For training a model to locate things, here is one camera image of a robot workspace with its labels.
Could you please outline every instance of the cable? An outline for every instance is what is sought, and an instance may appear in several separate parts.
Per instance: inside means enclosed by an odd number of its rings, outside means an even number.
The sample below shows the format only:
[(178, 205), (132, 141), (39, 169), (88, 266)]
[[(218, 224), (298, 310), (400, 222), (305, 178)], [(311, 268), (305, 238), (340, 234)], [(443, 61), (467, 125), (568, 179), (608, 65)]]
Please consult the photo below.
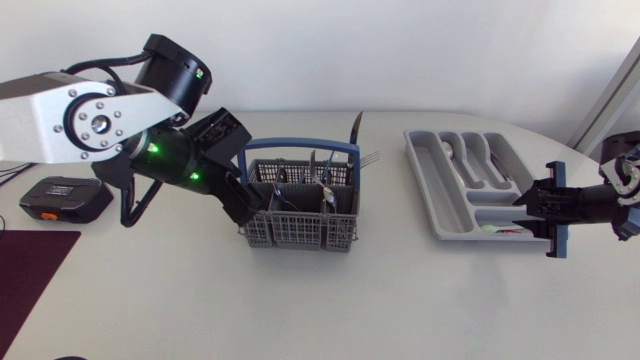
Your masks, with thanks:
[(0, 240), (4, 236), (4, 229), (7, 226), (7, 222), (4, 220), (4, 217), (0, 215), (0, 219), (2, 219), (2, 228), (0, 228)]
[(151, 200), (153, 200), (153, 197), (156, 196), (161, 186), (161, 181), (154, 181), (149, 187), (149, 190), (147, 190), (147, 193), (144, 194), (142, 200), (138, 202), (138, 205), (136, 205), (134, 209), (135, 181), (134, 178), (131, 178), (129, 186), (126, 189), (120, 190), (120, 223), (125, 227), (132, 227), (135, 225), (136, 222), (140, 220), (140, 217), (147, 209), (147, 206), (149, 206)]
[(4, 179), (4, 180), (2, 180), (2, 181), (0, 181), (0, 186), (8, 183), (9, 181), (11, 181), (16, 176), (22, 174), (23, 172), (27, 171), (28, 169), (30, 169), (30, 168), (32, 168), (34, 166), (36, 166), (35, 163), (27, 163), (27, 164), (23, 164), (23, 165), (24, 165), (24, 167), (22, 169), (20, 169), (20, 170), (11, 171), (11, 172), (8, 172), (8, 173), (5, 173), (5, 174), (1, 174), (0, 178), (4, 177), (4, 176), (9, 176), (9, 177)]
[(152, 56), (151, 53), (147, 51), (143, 51), (138, 55), (134, 55), (130, 57), (89, 60), (89, 61), (72, 65), (67, 70), (62, 70), (62, 72), (74, 75), (79, 73), (80, 71), (93, 69), (93, 68), (134, 65), (150, 59), (151, 56)]
[(122, 83), (122, 80), (120, 79), (120, 76), (118, 76), (118, 74), (116, 74), (115, 71), (111, 70), (111, 68), (108, 67), (99, 67), (98, 69), (106, 72), (107, 74), (111, 75), (111, 78), (113, 79), (113, 81), (116, 83), (116, 95), (124, 95), (125, 94), (125, 90), (124, 90), (124, 83)]
[(21, 167), (26, 166), (26, 165), (29, 165), (29, 164), (30, 164), (30, 163), (20, 164), (20, 165), (18, 165), (18, 166), (14, 166), (14, 167), (9, 168), (9, 169), (2, 169), (2, 170), (0, 170), (0, 172), (7, 172), (7, 171), (15, 170), (15, 169), (21, 168)]

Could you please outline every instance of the blue basket handle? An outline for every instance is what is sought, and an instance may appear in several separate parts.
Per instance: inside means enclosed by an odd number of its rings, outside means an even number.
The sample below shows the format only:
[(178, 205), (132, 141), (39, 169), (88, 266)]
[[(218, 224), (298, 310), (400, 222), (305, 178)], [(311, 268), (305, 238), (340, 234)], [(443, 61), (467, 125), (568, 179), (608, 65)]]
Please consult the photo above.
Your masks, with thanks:
[(242, 151), (238, 153), (238, 167), (242, 171), (240, 181), (243, 184), (249, 182), (247, 174), (247, 157), (245, 151), (272, 147), (305, 147), (351, 154), (353, 155), (353, 187), (355, 190), (360, 190), (360, 147), (355, 144), (349, 144), (340, 141), (314, 138), (277, 137), (251, 140), (242, 149)]

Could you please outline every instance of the fork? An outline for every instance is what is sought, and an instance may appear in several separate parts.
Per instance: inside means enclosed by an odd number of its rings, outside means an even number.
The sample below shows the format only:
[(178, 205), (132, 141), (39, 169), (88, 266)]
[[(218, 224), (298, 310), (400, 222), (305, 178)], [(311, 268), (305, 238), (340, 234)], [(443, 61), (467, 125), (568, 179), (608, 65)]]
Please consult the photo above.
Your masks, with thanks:
[(364, 168), (367, 165), (373, 164), (378, 160), (380, 160), (380, 151), (374, 151), (371, 154), (365, 155), (360, 158), (360, 169)]

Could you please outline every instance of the white table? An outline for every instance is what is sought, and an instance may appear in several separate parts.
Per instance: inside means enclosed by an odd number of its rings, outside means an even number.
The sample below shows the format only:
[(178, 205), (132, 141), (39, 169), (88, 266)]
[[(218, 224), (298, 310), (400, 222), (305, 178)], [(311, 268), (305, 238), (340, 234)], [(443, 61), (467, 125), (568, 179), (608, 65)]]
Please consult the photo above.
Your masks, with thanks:
[[(348, 141), (355, 113), (241, 113), (254, 137)], [(119, 200), (88, 225), (35, 221), (17, 202), (49, 175), (0, 188), (8, 229), (82, 236), (7, 359), (637, 359), (640, 242), (610, 226), (570, 228), (569, 257), (547, 242), (434, 240), (404, 129), (505, 134), (539, 178), (567, 162), (568, 186), (597, 164), (509, 125), (440, 113), (365, 113), (358, 143), (382, 159), (362, 173), (360, 240), (348, 254), (252, 249), (214, 197), (164, 186), (133, 228)]]

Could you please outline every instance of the robotic arm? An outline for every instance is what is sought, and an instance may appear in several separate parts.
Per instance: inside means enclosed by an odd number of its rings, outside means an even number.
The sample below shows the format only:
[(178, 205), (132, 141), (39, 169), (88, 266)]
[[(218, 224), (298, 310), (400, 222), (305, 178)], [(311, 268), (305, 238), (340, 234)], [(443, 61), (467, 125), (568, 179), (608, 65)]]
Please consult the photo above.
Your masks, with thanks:
[(547, 164), (548, 179), (536, 180), (515, 201), (541, 220), (517, 221), (536, 237), (551, 240), (549, 257), (567, 256), (568, 226), (610, 223), (619, 240), (640, 233), (640, 131), (618, 134), (602, 143), (600, 175), (604, 184), (566, 187), (562, 162)]
[[(140, 62), (133, 84), (111, 70)], [(90, 68), (106, 71), (113, 81), (75, 76)], [(203, 62), (155, 34), (140, 55), (2, 83), (0, 160), (91, 162), (99, 179), (120, 189), (125, 226), (136, 223), (163, 183), (218, 197), (242, 225), (263, 202), (253, 187), (236, 180), (240, 170), (231, 162), (251, 135), (224, 108), (179, 128), (211, 83)], [(136, 173), (155, 181), (134, 208)]]

